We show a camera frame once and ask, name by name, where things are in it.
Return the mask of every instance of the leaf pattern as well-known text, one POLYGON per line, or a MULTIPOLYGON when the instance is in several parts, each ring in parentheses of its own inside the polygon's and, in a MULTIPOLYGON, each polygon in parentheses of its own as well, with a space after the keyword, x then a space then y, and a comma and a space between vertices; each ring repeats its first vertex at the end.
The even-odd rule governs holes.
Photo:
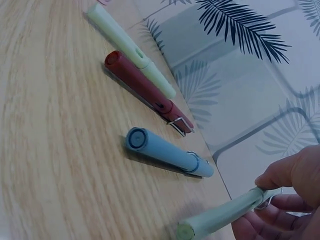
POLYGON ((169 2, 169 5, 171 5, 171 4, 176 5, 177 2, 180 2, 180 3, 184 4, 184 5, 192 4, 191 0, 169 0, 168 2, 169 2))
POLYGON ((160 25, 155 19, 150 21, 150 19, 148 18, 146 24, 139 28, 139 33, 140 37, 143 40, 143 43, 149 43, 154 40, 156 45, 153 45, 151 49, 153 51, 159 50, 162 55, 164 54, 163 48, 165 47, 165 44, 163 40, 160 40, 162 31, 160 30, 160 25))
POLYGON ((221 88, 221 80, 215 79, 216 74, 207 77, 208 70, 207 62, 193 60, 190 66, 184 67, 184 72, 179 70, 175 74, 177 85, 200 129, 211 117, 211 113, 201 107, 217 104, 214 99, 221 88))
POLYGON ((277 121, 263 131, 262 145, 256 148, 264 154, 281 154, 287 157, 299 152, 306 146, 319 144, 320 133, 320 87, 305 89, 306 97, 296 98, 295 101, 286 100, 286 107, 280 107, 277 121), (302 109, 309 122, 298 112, 290 109, 302 109))
POLYGON ((276 28, 266 16, 257 14, 247 8, 248 5, 240 5, 233 0, 196 0, 196 2, 200 4, 198 10, 204 10, 199 21, 203 23, 207 35, 215 29, 215 35, 223 34, 225 42, 231 35, 233 45, 237 41, 243 54, 247 51, 262 60, 263 50, 270 62, 274 58, 277 63, 282 61, 289 63, 284 52, 291 46, 286 45, 280 35, 265 33, 276 28))
POLYGON ((310 20, 310 27, 320 39, 320 0, 299 0, 307 20, 310 20))

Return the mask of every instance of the wooden table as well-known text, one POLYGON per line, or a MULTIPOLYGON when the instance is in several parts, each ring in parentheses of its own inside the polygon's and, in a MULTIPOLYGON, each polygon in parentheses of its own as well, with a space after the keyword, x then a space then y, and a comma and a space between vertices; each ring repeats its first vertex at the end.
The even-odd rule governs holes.
MULTIPOLYGON (((178 91, 135 35, 131 1, 108 11, 178 91)), ((114 48, 83 16, 93 3, 0 0, 1 240, 175 239, 178 220, 229 200, 217 169, 198 179, 124 151, 138 126, 213 164, 197 129, 181 137, 105 75, 114 48)), ((179 91, 174 102, 192 119, 179 91)), ((234 237, 227 226, 210 239, 234 237)))

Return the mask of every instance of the red pen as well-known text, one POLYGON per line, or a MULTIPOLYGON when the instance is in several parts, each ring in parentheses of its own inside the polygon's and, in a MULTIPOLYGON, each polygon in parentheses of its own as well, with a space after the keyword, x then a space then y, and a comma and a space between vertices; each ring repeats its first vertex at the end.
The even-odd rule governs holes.
POLYGON ((117 50, 111 52, 106 56, 104 66, 146 100, 180 134, 186 136, 194 132, 190 120, 123 53, 117 50))

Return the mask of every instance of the fingernail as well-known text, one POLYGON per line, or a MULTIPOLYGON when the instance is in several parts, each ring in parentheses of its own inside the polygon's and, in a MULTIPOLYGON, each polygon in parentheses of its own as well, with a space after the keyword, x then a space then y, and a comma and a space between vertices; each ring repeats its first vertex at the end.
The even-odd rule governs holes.
POLYGON ((262 176, 258 176, 255 180, 254 180, 254 184, 258 185, 259 181, 261 180, 262 176))

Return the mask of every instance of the pen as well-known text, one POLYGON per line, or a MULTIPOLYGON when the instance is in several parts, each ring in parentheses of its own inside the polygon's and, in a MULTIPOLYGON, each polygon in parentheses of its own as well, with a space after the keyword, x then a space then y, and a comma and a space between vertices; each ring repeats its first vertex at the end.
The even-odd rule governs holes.
POLYGON ((86 15, 168 99, 175 97, 176 91, 157 69, 154 62, 140 50, 135 42, 100 4, 96 3, 91 6, 86 15))
POLYGON ((120 51, 113 51, 108 54, 105 58, 104 65, 116 77, 146 100, 154 110, 180 134, 185 136, 188 133, 194 132, 194 125, 190 120, 120 51))
POLYGON ((265 202, 270 204, 271 198, 281 193, 282 188, 263 190, 255 187, 225 204, 180 221, 176 230, 177 240, 200 240, 252 209, 259 209, 258 207, 264 205, 265 202))
POLYGON ((188 174, 206 178, 214 174, 208 161, 195 152, 185 152, 145 128, 131 128, 125 137, 125 146, 132 151, 174 165, 188 174))

